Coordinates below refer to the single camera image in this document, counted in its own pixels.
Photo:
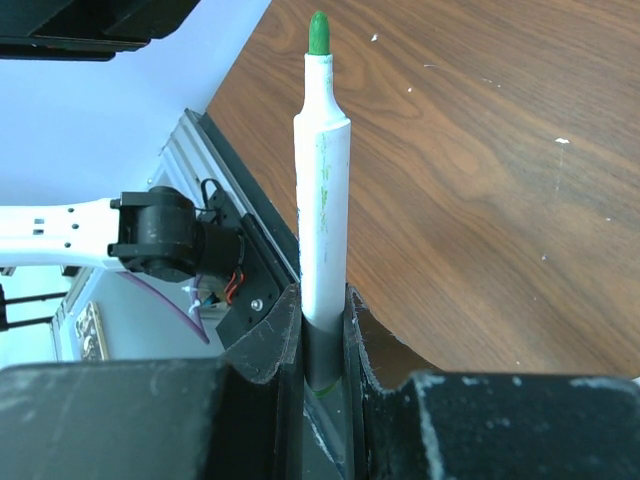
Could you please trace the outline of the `white pen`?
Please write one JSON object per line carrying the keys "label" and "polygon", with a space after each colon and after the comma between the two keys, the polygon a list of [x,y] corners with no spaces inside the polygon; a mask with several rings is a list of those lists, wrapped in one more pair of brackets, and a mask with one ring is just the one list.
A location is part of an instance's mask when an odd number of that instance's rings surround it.
{"label": "white pen", "polygon": [[342,375],[351,121],[335,98],[330,26],[321,11],[310,20],[303,106],[293,127],[306,381],[323,394]]}

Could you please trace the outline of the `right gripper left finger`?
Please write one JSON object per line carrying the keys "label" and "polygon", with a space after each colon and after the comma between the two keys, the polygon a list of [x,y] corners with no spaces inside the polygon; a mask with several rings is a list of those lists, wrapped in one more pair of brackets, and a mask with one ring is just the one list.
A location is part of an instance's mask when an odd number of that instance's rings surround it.
{"label": "right gripper left finger", "polygon": [[298,479],[300,294],[222,355],[28,364],[1,373],[5,479]]}

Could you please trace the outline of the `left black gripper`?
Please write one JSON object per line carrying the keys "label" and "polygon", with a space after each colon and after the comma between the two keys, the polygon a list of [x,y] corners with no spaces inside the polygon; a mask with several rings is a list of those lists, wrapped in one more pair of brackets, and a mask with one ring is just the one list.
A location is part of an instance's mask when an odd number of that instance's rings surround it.
{"label": "left black gripper", "polygon": [[1,0],[5,60],[109,61],[175,32],[198,0]]}

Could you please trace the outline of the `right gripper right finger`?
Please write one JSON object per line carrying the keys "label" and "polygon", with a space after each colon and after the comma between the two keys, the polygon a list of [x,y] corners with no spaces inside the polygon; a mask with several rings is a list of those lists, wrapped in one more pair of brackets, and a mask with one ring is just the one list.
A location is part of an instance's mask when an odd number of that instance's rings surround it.
{"label": "right gripper right finger", "polygon": [[601,375],[447,372],[349,288],[343,317],[351,479],[635,479],[639,387]]}

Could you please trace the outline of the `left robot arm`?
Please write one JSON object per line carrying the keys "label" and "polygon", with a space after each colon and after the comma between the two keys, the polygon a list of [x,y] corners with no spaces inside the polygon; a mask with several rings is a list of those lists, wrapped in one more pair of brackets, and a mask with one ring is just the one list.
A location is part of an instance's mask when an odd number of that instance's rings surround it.
{"label": "left robot arm", "polygon": [[[194,1],[4,1],[4,60],[108,61],[174,33]],[[232,277],[246,241],[210,203],[172,187],[53,206],[1,209],[4,267],[71,265],[145,273],[179,283]]]}

